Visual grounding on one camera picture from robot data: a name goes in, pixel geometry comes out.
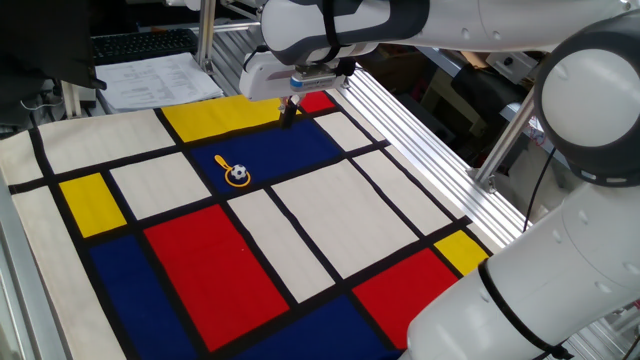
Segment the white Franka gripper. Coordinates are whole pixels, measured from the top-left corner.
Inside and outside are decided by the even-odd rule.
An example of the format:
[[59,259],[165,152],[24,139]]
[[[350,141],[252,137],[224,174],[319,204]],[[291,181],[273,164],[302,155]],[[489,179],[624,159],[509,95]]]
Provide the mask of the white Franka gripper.
[[290,128],[304,94],[334,89],[351,75],[351,59],[328,64],[284,65],[270,51],[246,57],[239,89],[250,101],[291,97],[282,104],[280,126]]

